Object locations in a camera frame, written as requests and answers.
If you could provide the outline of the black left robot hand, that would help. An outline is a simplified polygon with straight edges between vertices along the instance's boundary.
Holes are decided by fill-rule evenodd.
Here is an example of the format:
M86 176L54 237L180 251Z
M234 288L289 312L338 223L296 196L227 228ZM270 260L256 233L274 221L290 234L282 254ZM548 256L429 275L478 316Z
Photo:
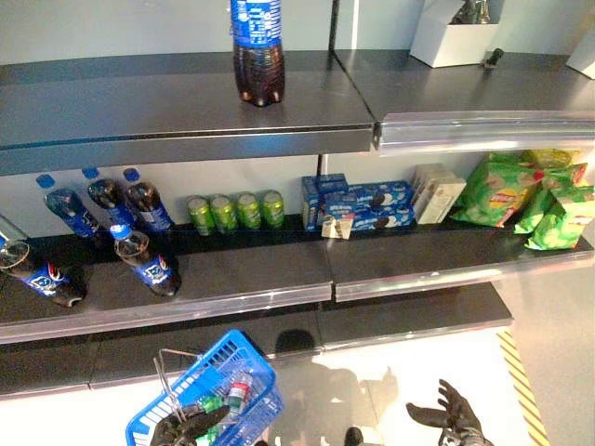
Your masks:
M210 412L205 412L196 406L185 407L184 420L179 421L172 413L156 425L150 445L195 445L196 440L221 422L229 411L228 405Z

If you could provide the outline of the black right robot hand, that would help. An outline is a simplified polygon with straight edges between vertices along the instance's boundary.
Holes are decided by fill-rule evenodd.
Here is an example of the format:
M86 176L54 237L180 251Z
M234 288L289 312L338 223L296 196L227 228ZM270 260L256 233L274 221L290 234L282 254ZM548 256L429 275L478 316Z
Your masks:
M409 416L422 426L439 428L440 445L491 445L468 400L444 379L439 380L438 391L442 395L438 399L442 410L408 402L405 407Z

